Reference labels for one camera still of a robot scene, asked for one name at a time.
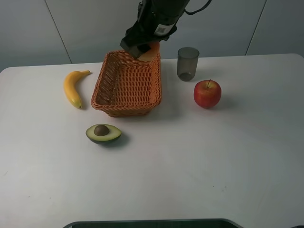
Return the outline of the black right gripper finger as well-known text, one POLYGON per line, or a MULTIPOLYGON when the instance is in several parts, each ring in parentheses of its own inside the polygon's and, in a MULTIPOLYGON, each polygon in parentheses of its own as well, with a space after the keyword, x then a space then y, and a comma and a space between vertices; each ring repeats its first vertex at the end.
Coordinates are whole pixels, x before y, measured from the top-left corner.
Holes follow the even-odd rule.
POLYGON ((129 54, 138 60, 151 60, 152 59, 152 45, 142 44, 130 48, 129 54))
POLYGON ((132 48, 138 48, 143 44, 143 31, 140 29, 128 29, 125 32, 125 36, 120 42, 120 46, 123 50, 131 50, 132 48))

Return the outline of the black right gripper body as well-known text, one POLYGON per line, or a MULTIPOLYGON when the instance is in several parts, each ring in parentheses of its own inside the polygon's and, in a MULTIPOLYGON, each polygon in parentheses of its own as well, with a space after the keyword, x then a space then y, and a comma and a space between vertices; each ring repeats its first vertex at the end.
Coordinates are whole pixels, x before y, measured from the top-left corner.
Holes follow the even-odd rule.
POLYGON ((142 44, 167 39, 176 31, 176 23, 188 3, 188 0, 142 0, 137 20, 129 29, 142 30, 142 44))

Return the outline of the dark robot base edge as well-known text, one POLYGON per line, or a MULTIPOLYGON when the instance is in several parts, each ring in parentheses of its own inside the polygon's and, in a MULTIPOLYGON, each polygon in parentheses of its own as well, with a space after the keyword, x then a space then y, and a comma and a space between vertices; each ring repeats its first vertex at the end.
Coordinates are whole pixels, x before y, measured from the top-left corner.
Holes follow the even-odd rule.
POLYGON ((237 223, 224 218, 163 219, 126 221, 78 221, 65 228, 241 228, 237 223))

